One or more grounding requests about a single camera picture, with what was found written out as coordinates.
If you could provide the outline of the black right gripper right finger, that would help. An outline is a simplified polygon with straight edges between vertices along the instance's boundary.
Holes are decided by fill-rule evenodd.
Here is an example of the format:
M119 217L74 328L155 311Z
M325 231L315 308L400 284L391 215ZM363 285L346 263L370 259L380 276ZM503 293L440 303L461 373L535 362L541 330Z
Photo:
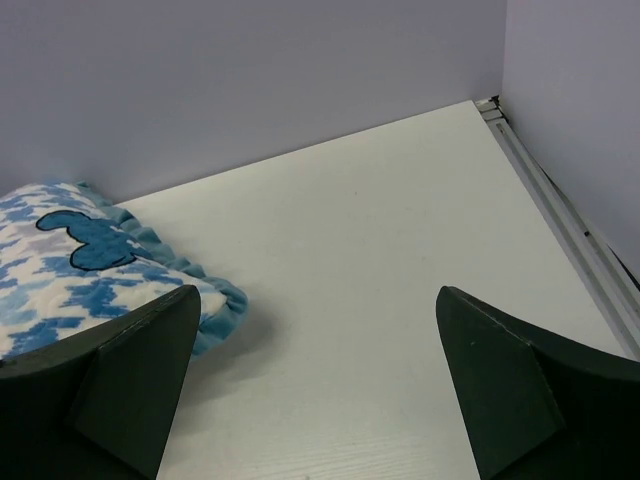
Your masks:
M638 478L637 362L455 287L436 319L480 478Z

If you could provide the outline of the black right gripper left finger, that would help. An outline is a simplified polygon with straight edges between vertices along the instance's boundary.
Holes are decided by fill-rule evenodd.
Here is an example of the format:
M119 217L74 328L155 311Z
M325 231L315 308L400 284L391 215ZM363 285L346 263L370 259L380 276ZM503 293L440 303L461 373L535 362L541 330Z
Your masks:
M2 360L2 478L156 478L200 311L182 286Z

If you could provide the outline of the blue white patterned pillowcase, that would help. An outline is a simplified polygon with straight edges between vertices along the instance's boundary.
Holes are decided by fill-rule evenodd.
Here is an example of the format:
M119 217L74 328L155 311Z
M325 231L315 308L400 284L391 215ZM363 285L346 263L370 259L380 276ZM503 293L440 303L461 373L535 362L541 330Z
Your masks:
M201 308L192 350L223 343L248 298L177 256L155 231L88 185L29 184L1 198L1 357L118 318L184 286Z

